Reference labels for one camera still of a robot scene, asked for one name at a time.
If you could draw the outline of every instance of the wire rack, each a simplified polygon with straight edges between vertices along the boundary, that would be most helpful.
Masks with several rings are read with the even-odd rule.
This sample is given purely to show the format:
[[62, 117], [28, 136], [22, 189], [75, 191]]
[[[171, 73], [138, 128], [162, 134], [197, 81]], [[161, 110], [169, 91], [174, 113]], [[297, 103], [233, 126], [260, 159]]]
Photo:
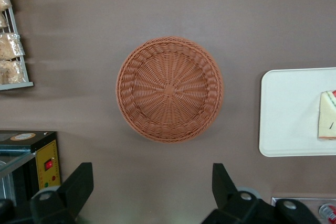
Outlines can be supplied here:
[[[16, 34], [19, 34], [18, 31], [17, 31], [16, 23], [15, 23], [13, 9], [9, 8], [6, 11], [4, 11], [3, 14], [4, 14], [4, 16], [5, 16], [5, 18], [8, 22], [8, 27], [0, 29], [0, 33], [16, 33]], [[3, 84], [3, 85], [0, 85], [0, 90], [8, 90], [8, 89], [16, 89], [16, 88], [33, 86], [34, 84], [32, 82], [30, 82], [29, 78], [28, 78], [24, 56], [20, 56], [20, 57], [14, 58], [12, 60], [17, 60], [17, 61], [21, 62], [22, 71], [23, 71], [23, 75], [24, 75], [24, 82], [13, 83], [13, 84]]]

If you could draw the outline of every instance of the white tray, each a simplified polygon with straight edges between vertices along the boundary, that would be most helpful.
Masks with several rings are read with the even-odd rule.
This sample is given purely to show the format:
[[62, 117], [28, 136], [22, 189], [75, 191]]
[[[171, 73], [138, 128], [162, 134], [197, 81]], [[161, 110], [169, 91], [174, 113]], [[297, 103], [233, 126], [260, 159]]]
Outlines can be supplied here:
[[336, 90], [336, 68], [267, 72], [261, 81], [259, 149], [267, 157], [336, 155], [318, 139], [321, 92]]

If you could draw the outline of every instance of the yellow control panel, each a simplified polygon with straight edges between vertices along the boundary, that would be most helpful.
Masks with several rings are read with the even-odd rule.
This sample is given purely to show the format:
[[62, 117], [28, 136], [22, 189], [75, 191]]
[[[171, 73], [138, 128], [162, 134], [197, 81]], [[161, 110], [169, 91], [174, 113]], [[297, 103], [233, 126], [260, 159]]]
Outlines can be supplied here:
[[56, 140], [53, 140], [36, 152], [36, 166], [40, 190], [61, 184]]

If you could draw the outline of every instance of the round basket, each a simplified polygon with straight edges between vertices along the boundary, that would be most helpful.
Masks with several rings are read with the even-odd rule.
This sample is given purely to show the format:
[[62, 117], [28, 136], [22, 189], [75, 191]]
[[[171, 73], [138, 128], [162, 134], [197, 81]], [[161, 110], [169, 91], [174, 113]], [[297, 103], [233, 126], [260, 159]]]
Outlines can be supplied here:
[[163, 143], [204, 132], [222, 106], [218, 65], [201, 46], [181, 37], [140, 45], [123, 63], [117, 80], [122, 115], [137, 132]]

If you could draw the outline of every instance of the red switch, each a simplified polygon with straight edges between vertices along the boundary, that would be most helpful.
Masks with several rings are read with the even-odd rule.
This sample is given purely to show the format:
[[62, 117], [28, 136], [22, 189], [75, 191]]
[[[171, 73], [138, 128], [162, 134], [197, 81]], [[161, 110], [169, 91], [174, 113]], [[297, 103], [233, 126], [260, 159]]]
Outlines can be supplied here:
[[49, 159], [47, 162], [44, 163], [44, 170], [49, 170], [53, 166], [53, 160]]

